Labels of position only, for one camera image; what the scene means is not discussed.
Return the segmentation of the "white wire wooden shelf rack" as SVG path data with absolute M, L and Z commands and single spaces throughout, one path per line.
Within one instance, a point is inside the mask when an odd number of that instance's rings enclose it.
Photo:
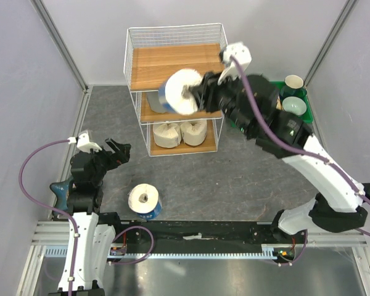
M 218 54 L 227 45 L 222 23 L 178 25 L 167 27 L 132 27 L 126 32 L 123 73 L 133 101 L 133 107 L 149 156 L 171 156 L 216 152 L 223 127 L 219 112 L 197 112 L 191 116 L 158 113 L 147 98 L 157 94 L 159 87 L 182 68 L 192 68 L 200 74 L 220 72 L 223 65 Z M 206 138 L 198 146 L 181 143 L 163 148 L 154 141 L 153 127 L 161 123 L 206 120 Z

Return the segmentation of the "cream roll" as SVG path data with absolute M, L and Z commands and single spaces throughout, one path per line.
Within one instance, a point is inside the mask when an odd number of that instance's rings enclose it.
M 153 124 L 154 142 L 162 148 L 175 148 L 180 145 L 182 136 L 177 123 Z
M 189 146 L 198 146 L 207 136 L 207 120 L 184 121 L 180 124 L 182 139 Z

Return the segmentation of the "blue roll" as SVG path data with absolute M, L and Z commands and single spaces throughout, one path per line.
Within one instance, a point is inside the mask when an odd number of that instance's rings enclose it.
M 162 211 L 158 190 L 150 184 L 135 186 L 129 193 L 128 205 L 133 212 L 145 220 L 155 219 Z
M 168 112 L 192 115 L 199 111 L 196 98 L 189 88 L 202 82 L 202 75 L 191 68 L 184 68 L 172 74 L 158 89 L 158 101 Z

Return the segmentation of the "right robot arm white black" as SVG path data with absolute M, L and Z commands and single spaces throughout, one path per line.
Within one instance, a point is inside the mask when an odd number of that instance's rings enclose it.
M 279 110 L 279 90 L 262 75 L 229 78 L 221 84 L 208 72 L 200 83 L 189 87 L 198 107 L 206 112 L 222 111 L 263 151 L 295 168 L 318 193 L 309 202 L 291 210 L 280 210 L 270 227 L 279 243 L 301 231 L 332 233 L 359 231 L 368 217 L 370 183 L 359 183 L 330 158 L 311 128 L 300 117 Z

